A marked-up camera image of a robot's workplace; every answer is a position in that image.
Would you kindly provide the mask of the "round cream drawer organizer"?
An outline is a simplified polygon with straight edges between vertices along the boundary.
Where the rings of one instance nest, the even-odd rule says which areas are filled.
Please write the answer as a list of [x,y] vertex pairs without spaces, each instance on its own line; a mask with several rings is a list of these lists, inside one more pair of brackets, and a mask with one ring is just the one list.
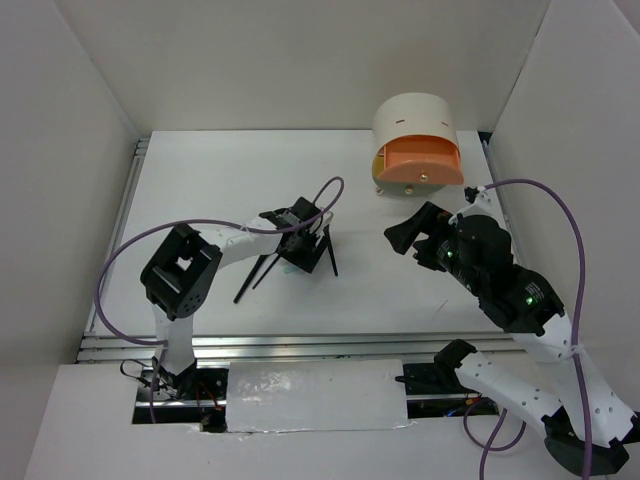
[[387,196],[428,196],[464,183],[449,104],[429,93],[402,93],[376,111],[371,175]]

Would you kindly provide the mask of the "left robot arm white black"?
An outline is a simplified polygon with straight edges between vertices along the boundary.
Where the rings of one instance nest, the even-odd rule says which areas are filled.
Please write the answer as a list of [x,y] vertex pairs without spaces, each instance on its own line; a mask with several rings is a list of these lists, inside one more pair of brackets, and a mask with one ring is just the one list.
[[152,364],[164,391],[182,399],[196,390],[194,316],[204,305],[216,273],[236,262],[256,259],[235,302],[264,279],[258,271],[270,256],[311,273],[324,253],[335,259],[329,234],[332,220],[331,212],[322,213],[301,197],[293,206],[263,212],[239,228],[222,226],[203,235],[182,223],[169,232],[140,277],[161,343]]

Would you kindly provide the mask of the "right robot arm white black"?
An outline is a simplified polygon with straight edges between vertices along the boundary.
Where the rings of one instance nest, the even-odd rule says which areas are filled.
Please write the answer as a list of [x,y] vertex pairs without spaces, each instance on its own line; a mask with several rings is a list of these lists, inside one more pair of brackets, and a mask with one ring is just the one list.
[[395,252],[454,277],[480,310],[536,362],[552,389],[530,385],[454,340],[434,358],[446,391],[474,390],[536,430],[550,455],[574,475],[618,473],[639,440],[639,415],[614,393],[589,356],[571,343],[572,324],[539,273],[518,265],[509,232],[474,207],[452,214],[427,202],[384,235]]

